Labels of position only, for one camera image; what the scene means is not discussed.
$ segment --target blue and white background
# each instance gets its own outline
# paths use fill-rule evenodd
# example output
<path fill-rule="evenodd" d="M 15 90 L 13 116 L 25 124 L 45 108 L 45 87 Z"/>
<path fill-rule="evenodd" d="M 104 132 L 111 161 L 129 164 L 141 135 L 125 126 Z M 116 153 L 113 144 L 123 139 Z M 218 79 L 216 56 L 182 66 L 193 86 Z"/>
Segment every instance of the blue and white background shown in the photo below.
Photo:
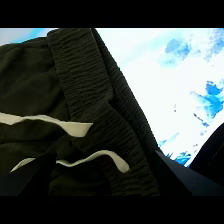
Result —
<path fill-rule="evenodd" d="M 0 45 L 56 28 L 0 29 Z M 186 167 L 223 123 L 224 29 L 97 29 L 166 156 Z"/>

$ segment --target green fabric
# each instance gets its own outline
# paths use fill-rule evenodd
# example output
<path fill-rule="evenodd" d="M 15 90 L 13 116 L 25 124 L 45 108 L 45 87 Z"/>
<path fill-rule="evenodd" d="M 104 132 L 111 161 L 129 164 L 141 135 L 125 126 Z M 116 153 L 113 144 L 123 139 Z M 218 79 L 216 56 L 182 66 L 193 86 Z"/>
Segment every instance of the green fabric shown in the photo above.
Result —
<path fill-rule="evenodd" d="M 0 47 L 0 58 L 0 112 L 93 122 L 84 138 L 42 121 L 0 123 L 0 175 L 46 152 L 74 162 L 111 150 L 129 164 L 128 173 L 108 156 L 73 168 L 57 165 L 49 195 L 159 195 L 144 140 L 149 137 L 152 151 L 157 144 L 96 30 L 54 30 L 46 38 Z"/>

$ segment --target drawstring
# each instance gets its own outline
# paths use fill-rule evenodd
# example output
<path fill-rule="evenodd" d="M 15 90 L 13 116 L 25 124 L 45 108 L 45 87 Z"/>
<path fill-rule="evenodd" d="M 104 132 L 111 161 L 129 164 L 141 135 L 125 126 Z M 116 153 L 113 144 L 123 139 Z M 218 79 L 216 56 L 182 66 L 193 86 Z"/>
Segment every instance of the drawstring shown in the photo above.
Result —
<path fill-rule="evenodd" d="M 49 117 L 47 115 L 36 115 L 36 116 L 16 116 L 11 114 L 5 114 L 0 112 L 0 123 L 4 123 L 7 125 L 13 125 L 19 122 L 23 122 L 24 120 L 41 120 L 49 123 L 56 124 L 60 126 L 62 129 L 64 129 L 69 135 L 73 137 L 84 137 L 90 127 L 93 125 L 93 123 L 80 123 L 80 122 L 67 122 L 67 121 L 60 121 L 58 119 Z M 99 156 L 108 155 L 111 157 L 111 159 L 114 161 L 117 168 L 122 172 L 127 172 L 130 168 L 129 165 L 121 158 L 119 157 L 115 152 L 108 151 L 108 150 L 101 150 L 93 153 L 86 159 L 78 160 L 74 163 L 69 163 L 66 160 L 57 160 L 56 164 L 61 164 L 66 167 L 74 167 L 79 164 L 89 162 L 95 158 L 98 158 Z M 12 170 L 11 172 L 15 171 L 16 169 L 26 165 L 27 163 L 33 161 L 35 158 L 27 158 L 22 161 L 20 161 Z"/>
<path fill-rule="evenodd" d="M 101 151 L 97 151 L 95 153 L 93 153 L 92 155 L 90 155 L 89 157 L 85 158 L 85 159 L 80 159 L 74 163 L 69 163 L 66 160 L 57 160 L 56 164 L 61 164 L 63 166 L 66 167 L 74 167 L 77 166 L 79 164 L 85 163 L 85 162 L 89 162 L 91 160 L 94 160 L 96 158 L 98 158 L 99 156 L 103 156 L 103 155 L 108 155 L 111 157 L 111 159 L 113 159 L 115 165 L 117 166 L 117 168 L 122 172 L 122 173 L 126 173 L 127 171 L 129 171 L 129 165 L 120 157 L 118 156 L 115 152 L 109 151 L 109 150 L 101 150 Z M 18 168 L 26 165 L 27 163 L 33 161 L 35 158 L 27 158 L 24 159 L 22 161 L 20 161 L 12 170 L 11 172 L 17 170 Z"/>

